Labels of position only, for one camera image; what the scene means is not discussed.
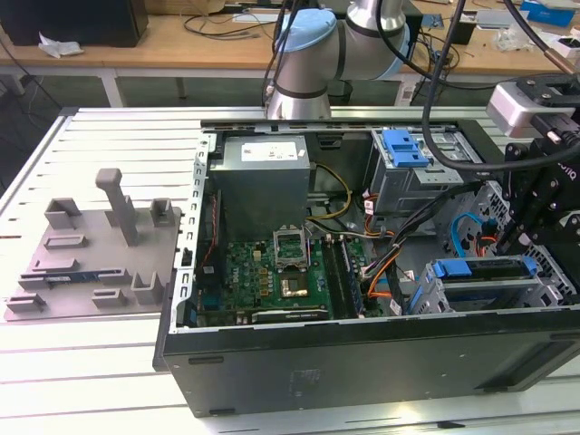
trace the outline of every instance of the white table leg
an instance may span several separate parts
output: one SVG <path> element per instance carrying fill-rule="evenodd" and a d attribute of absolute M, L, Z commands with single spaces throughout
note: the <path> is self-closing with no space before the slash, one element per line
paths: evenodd
<path fill-rule="evenodd" d="M 0 75 L 0 81 L 15 95 L 19 97 L 24 95 L 25 90 L 18 75 Z"/>
<path fill-rule="evenodd" d="M 107 92 L 107 98 L 111 107 L 125 107 L 125 97 L 117 83 L 117 74 L 110 70 L 101 74 L 102 86 Z"/>
<path fill-rule="evenodd" d="M 185 80 L 183 80 L 183 77 L 177 77 L 175 79 L 175 84 L 178 87 L 178 97 L 181 100 L 185 100 L 186 98 L 188 98 L 188 92 L 185 89 Z"/>
<path fill-rule="evenodd" d="M 397 91 L 397 98 L 395 98 L 395 106 L 409 106 L 411 105 L 411 100 L 413 94 L 415 93 L 415 87 L 417 86 L 417 80 L 403 80 L 399 84 L 399 90 Z"/>

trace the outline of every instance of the tissue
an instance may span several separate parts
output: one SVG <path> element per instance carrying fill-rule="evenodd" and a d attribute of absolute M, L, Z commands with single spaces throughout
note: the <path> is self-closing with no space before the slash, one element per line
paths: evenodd
<path fill-rule="evenodd" d="M 79 43 L 61 43 L 60 41 L 53 41 L 41 33 L 38 35 L 40 36 L 40 43 L 38 44 L 38 48 L 57 59 L 60 59 L 61 56 L 72 56 L 74 54 L 84 53 L 84 50 L 81 48 Z"/>

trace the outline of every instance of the white label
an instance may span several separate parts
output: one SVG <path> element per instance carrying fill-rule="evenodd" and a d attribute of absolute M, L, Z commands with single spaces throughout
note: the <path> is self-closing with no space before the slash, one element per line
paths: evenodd
<path fill-rule="evenodd" d="M 47 283 L 68 283 L 69 281 L 71 281 L 71 278 L 69 278 L 68 276 L 47 276 L 44 279 Z"/>
<path fill-rule="evenodd" d="M 242 161 L 298 160 L 294 142 L 259 142 L 242 145 Z"/>
<path fill-rule="evenodd" d="M 373 211 L 374 211 L 374 204 L 372 203 L 372 201 L 370 201 L 370 200 L 364 201 L 364 213 L 372 216 Z"/>
<path fill-rule="evenodd" d="M 394 299 L 391 299 L 391 304 L 389 305 L 389 307 L 396 315 L 401 315 L 402 312 L 401 306 L 397 304 Z"/>
<path fill-rule="evenodd" d="M 410 281 L 415 281 L 415 272 L 413 272 L 412 270 L 406 270 L 404 274 L 405 274 L 404 278 L 399 278 L 400 282 L 408 283 Z"/>

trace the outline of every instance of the gray floor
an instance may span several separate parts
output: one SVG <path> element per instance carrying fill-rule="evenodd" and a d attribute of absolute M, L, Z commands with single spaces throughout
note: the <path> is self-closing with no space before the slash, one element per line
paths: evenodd
<path fill-rule="evenodd" d="M 123 78 L 120 86 L 127 103 L 134 107 L 148 106 L 257 106 L 260 104 L 262 81 L 258 79 L 188 79 L 188 98 L 180 100 L 173 79 Z M 107 97 L 96 78 L 46 77 L 44 88 L 64 107 L 107 107 Z M 27 116 L 28 105 L 36 85 L 30 82 L 26 94 L 16 99 L 8 95 L 0 99 L 0 194 L 4 193 L 30 153 L 58 114 L 42 91 L 34 98 L 34 115 Z M 341 93 L 340 83 L 331 83 L 329 93 Z M 354 82 L 350 105 L 392 105 L 397 84 L 393 82 Z M 491 91 L 446 89 L 439 105 L 483 106 Z M 419 96 L 413 105 L 422 105 Z"/>

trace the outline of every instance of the screw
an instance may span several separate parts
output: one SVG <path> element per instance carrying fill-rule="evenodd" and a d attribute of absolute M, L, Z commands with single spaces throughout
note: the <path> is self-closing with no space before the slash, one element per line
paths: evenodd
<path fill-rule="evenodd" d="M 560 138 L 553 131 L 549 131 L 547 133 L 547 138 L 550 139 L 551 141 L 553 141 L 556 145 L 562 141 L 562 138 Z"/>

